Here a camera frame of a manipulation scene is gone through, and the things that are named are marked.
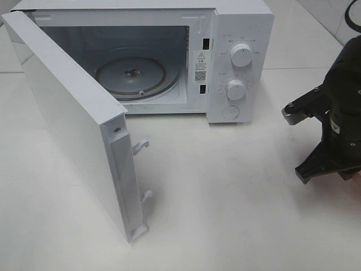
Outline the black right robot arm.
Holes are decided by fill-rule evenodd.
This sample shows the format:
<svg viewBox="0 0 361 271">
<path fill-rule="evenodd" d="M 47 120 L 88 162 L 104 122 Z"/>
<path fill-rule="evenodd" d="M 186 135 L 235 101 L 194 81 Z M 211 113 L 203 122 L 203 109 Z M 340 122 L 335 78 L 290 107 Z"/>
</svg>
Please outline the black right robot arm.
<svg viewBox="0 0 361 271">
<path fill-rule="evenodd" d="M 322 140 L 295 168 L 303 183 L 338 173 L 349 180 L 360 171 L 360 37 L 346 43 L 321 85 L 283 109 L 291 125 L 316 117 Z"/>
</svg>

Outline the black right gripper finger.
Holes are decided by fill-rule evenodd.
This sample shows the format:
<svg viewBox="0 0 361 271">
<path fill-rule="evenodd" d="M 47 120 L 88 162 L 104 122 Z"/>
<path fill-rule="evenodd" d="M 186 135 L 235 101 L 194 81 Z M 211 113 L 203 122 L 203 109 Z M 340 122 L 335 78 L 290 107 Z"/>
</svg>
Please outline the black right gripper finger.
<svg viewBox="0 0 361 271">
<path fill-rule="evenodd" d="M 350 169 L 347 171 L 340 172 L 340 176 L 345 180 L 360 181 L 360 169 Z"/>
<path fill-rule="evenodd" d="M 334 173 L 337 170 L 337 165 L 323 144 L 319 143 L 305 161 L 295 168 L 295 173 L 303 184 L 307 184 L 313 177 Z"/>
</svg>

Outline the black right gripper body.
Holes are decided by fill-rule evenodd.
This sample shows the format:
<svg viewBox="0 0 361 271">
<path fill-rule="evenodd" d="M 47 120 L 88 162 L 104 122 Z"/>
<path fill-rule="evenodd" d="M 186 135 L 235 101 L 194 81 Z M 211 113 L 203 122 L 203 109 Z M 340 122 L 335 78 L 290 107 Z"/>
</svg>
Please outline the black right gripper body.
<svg viewBox="0 0 361 271">
<path fill-rule="evenodd" d="M 344 112 L 340 106 L 323 106 L 322 172 L 360 171 L 360 112 Z"/>
</svg>

